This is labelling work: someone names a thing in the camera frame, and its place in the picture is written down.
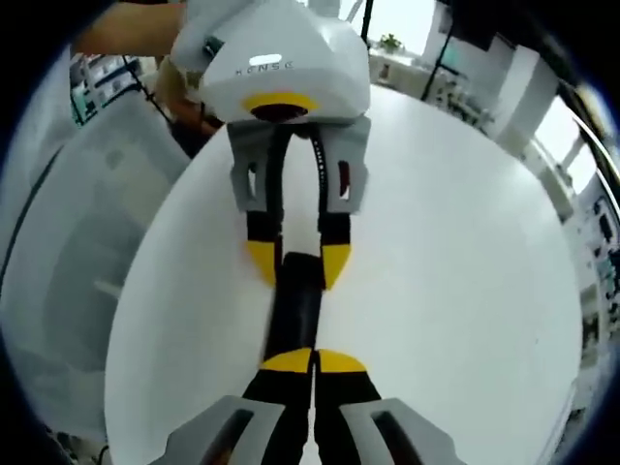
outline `white table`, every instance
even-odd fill
[[[323,300],[318,346],[366,364],[445,429],[471,465],[534,464],[578,372],[569,247],[539,181],[436,108],[373,88],[370,178],[353,253]],[[190,165],[132,265],[109,343],[106,419],[115,465],[141,465],[169,433],[261,358],[271,289],[244,249],[224,132]],[[318,253],[309,142],[285,173],[285,249]],[[319,463],[308,450],[303,463]]]

